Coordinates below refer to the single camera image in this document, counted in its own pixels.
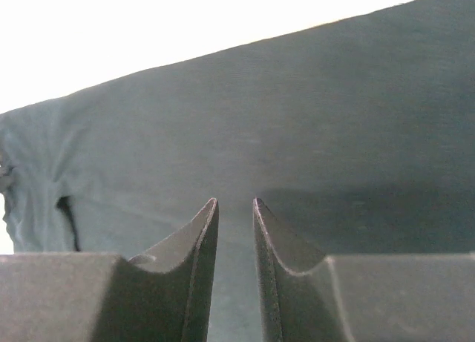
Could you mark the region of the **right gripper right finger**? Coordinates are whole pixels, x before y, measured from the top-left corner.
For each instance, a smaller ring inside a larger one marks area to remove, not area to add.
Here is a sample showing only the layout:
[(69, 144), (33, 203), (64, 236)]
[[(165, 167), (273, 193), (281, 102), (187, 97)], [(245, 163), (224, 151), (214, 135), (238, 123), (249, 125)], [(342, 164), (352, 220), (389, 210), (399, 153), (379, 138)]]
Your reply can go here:
[(252, 209), (265, 341), (474, 339), (473, 254), (326, 254)]

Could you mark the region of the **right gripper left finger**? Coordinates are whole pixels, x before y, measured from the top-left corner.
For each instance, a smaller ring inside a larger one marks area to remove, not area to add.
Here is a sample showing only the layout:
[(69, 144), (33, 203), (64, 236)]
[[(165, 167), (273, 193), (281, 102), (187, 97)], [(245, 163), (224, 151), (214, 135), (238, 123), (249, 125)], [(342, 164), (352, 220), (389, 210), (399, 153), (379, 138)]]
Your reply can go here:
[(205, 341), (219, 206), (125, 259), (109, 253), (1, 257), (3, 341)]

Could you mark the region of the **black t-shirt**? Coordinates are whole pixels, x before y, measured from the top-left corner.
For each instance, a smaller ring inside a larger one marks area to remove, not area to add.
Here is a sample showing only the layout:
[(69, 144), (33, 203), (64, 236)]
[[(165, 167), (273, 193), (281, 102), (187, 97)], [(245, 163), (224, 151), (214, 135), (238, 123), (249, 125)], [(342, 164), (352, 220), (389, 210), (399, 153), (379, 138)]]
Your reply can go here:
[(474, 250), (474, 0), (416, 0), (1, 116), (17, 253), (130, 258), (212, 197), (208, 339), (260, 341), (252, 200), (330, 254)]

